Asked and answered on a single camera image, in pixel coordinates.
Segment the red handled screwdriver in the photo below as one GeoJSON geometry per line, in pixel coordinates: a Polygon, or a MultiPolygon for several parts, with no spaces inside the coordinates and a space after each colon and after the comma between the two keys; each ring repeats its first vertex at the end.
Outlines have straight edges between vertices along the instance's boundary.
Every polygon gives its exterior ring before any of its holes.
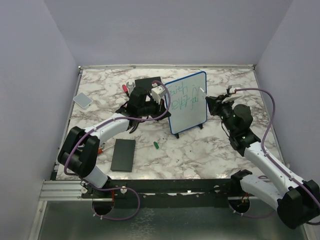
{"type": "Polygon", "coordinates": [[[123,89],[124,93],[126,94],[126,96],[129,97],[130,96],[129,90],[125,84],[122,85],[122,89],[123,89]]]}

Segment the blue framed whiteboard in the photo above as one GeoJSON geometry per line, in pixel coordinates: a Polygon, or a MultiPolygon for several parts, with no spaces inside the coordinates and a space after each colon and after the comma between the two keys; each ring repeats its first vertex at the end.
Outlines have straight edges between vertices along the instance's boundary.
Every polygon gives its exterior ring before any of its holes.
{"type": "Polygon", "coordinates": [[[180,133],[194,127],[203,128],[208,119],[207,102],[199,91],[207,92],[207,73],[200,71],[165,84],[170,95],[166,108],[171,113],[168,118],[170,132],[177,139],[180,133]]]}

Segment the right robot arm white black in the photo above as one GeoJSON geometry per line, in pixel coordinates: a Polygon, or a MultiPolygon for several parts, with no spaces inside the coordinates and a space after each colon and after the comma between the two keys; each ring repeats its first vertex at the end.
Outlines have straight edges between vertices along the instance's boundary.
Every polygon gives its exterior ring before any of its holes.
{"type": "Polygon", "coordinates": [[[209,113],[218,116],[229,133],[230,145],[268,178],[265,182],[248,170],[231,176],[229,189],[240,196],[244,192],[268,204],[290,229],[303,224],[317,225],[312,220],[320,215],[320,187],[306,181],[276,159],[252,132],[251,110],[244,104],[226,102],[227,95],[206,96],[209,113]]]}

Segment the green marker cap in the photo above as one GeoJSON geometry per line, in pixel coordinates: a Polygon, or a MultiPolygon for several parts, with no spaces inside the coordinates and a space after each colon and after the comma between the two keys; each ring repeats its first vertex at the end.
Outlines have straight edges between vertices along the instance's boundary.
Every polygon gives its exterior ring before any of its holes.
{"type": "Polygon", "coordinates": [[[157,142],[154,141],[153,144],[157,150],[160,148],[157,142]]]}

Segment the silver wrench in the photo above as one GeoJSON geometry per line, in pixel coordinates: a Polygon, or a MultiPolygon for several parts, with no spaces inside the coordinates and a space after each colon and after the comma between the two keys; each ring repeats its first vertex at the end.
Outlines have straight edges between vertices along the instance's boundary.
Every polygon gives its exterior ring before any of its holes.
{"type": "Polygon", "coordinates": [[[126,87],[131,92],[135,88],[135,83],[133,81],[128,81],[126,87]]]}

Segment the black handled pliers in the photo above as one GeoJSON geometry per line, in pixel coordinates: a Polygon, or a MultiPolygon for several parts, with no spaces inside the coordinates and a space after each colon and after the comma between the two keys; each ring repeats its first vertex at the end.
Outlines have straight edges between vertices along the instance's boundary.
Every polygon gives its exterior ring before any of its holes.
{"type": "MultiPolygon", "coordinates": [[[[122,114],[125,117],[131,117],[130,113],[127,112],[126,107],[124,106],[121,106],[118,110],[116,110],[116,113],[122,114]]],[[[140,124],[140,121],[138,120],[130,120],[128,129],[127,129],[127,131],[129,131],[129,134],[134,133],[137,130],[139,124],[140,124]]]]}

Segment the green whiteboard marker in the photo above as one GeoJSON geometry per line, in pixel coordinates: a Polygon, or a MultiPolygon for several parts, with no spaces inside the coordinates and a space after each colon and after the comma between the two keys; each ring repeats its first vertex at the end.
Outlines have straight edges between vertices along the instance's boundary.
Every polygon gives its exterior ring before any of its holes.
{"type": "Polygon", "coordinates": [[[199,88],[199,92],[203,99],[205,99],[208,96],[207,93],[201,87],[199,88]]]}

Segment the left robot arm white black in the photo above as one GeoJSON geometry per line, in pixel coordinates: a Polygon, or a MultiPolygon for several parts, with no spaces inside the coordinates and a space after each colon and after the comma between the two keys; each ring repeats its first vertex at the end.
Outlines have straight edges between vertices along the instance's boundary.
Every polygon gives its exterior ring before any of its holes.
{"type": "Polygon", "coordinates": [[[135,87],[128,100],[108,119],[90,127],[73,127],[66,136],[57,161],[64,166],[67,176],[77,176],[93,186],[97,196],[106,197],[111,190],[111,179],[97,166],[101,145],[114,136],[133,129],[141,122],[160,121],[170,117],[171,100],[168,88],[159,81],[152,83],[147,92],[135,87]]]}

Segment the black network switch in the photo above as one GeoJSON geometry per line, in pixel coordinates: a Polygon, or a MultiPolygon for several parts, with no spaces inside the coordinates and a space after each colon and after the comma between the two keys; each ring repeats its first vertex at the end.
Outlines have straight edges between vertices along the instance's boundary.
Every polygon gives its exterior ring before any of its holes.
{"type": "Polygon", "coordinates": [[[159,81],[161,82],[161,77],[156,76],[156,77],[147,77],[147,78],[141,78],[141,79],[136,79],[134,81],[136,87],[141,87],[146,90],[150,90],[153,88],[152,83],[154,81],[159,81]]]}

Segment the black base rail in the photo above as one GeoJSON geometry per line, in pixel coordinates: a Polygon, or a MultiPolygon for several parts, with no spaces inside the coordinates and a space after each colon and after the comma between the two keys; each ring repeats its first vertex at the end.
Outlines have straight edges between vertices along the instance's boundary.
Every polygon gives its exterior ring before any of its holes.
{"type": "Polygon", "coordinates": [[[112,180],[108,191],[80,180],[50,180],[41,198],[51,201],[92,202],[96,209],[227,208],[229,202],[247,206],[247,193],[233,179],[112,180]]]}

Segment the white square device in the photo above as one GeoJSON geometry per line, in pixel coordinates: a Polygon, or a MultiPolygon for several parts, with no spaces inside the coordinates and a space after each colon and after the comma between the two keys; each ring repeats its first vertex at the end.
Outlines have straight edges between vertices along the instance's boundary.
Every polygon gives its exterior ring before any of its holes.
{"type": "Polygon", "coordinates": [[[86,110],[91,106],[93,103],[93,100],[89,98],[86,94],[83,92],[78,93],[74,98],[73,101],[82,109],[86,110]]]}

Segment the black rectangular box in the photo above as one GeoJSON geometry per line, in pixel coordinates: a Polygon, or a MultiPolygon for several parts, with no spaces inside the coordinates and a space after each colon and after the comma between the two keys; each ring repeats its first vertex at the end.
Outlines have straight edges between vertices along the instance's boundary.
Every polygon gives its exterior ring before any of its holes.
{"type": "Polygon", "coordinates": [[[136,141],[116,139],[110,170],[113,172],[131,173],[133,170],[136,141]]]}

